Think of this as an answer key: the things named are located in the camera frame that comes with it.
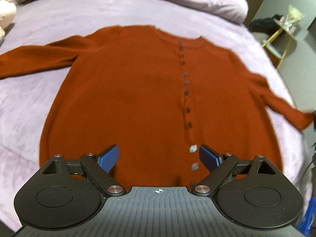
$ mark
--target button placket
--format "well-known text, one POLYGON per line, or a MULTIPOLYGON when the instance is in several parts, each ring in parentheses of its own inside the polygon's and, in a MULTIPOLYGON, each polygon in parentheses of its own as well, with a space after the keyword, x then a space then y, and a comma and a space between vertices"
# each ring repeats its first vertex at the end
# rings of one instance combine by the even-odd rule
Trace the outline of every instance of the button placket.
MULTIPOLYGON (((182 83, 183 83, 183 108, 184 108, 184 128, 188 134, 189 142, 192 144, 189 146, 189 153, 197 154, 198 146, 194 143, 193 138, 193 122, 192 122, 192 113, 190 106, 190 75, 188 70, 188 64, 185 60, 185 49, 182 45, 182 42, 178 42, 178 50, 179 50, 179 63, 182 70, 182 83)), ((191 172, 197 171, 199 169, 199 164, 196 162, 196 155, 192 157, 194 161, 191 161, 190 169, 191 172)))

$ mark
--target cardigan sleeve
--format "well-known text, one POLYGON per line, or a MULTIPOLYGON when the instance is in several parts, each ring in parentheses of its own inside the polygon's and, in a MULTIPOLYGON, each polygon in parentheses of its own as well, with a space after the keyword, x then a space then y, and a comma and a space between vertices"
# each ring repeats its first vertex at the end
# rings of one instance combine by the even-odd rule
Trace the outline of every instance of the cardigan sleeve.
POLYGON ((315 115, 312 112, 299 111, 284 99, 276 96, 264 77, 248 71, 235 54, 232 53, 231 56, 234 64, 241 71, 242 76, 245 77, 249 90, 256 93, 266 106, 282 114, 299 131, 307 128, 315 120, 315 115))
POLYGON ((0 55, 0 79, 69 67, 81 54, 108 43, 121 30, 102 28, 86 37, 71 36, 47 45, 21 46, 0 55))

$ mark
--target bed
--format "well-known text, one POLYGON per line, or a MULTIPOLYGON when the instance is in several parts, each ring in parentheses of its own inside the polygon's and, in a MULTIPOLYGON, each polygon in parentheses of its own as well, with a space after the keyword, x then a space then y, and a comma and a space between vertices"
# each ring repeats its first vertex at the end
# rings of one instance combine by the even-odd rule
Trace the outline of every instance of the bed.
MULTIPOLYGON (((225 13, 206 12, 197 0, 36 0, 18 8, 0 53, 21 45, 87 35, 105 26, 151 24, 178 36, 202 35, 233 50, 250 71, 267 78, 275 94, 294 106, 260 44, 240 22, 224 19, 225 13)), ((65 68, 0 80, 0 220, 14 231, 21 226, 13 207, 14 196, 39 168, 41 131, 68 71, 65 68)), ((307 201, 311 183, 307 179, 300 184, 309 160, 303 136, 283 116, 271 110, 268 113, 279 141, 283 173, 307 201)))

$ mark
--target rust orange cardigan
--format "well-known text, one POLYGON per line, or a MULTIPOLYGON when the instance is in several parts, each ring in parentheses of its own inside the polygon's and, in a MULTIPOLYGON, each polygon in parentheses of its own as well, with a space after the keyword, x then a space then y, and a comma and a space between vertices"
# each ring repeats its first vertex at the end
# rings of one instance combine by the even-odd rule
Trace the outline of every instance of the rust orange cardigan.
POLYGON ((40 164, 57 153, 77 159, 117 144, 114 177, 126 188, 198 183, 208 174, 194 152, 201 144, 246 160, 263 154, 281 169, 265 107, 298 130, 313 120, 230 50, 153 26, 19 47, 0 56, 0 77, 69 66, 44 125, 40 164))

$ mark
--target stuffed animal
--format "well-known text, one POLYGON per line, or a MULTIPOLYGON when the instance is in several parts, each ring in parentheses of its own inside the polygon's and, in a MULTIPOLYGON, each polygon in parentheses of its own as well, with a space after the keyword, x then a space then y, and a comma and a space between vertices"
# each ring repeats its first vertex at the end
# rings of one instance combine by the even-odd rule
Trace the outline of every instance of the stuffed animal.
POLYGON ((11 24, 15 17, 16 6, 12 0, 0 0, 0 44, 4 40, 5 29, 11 24))

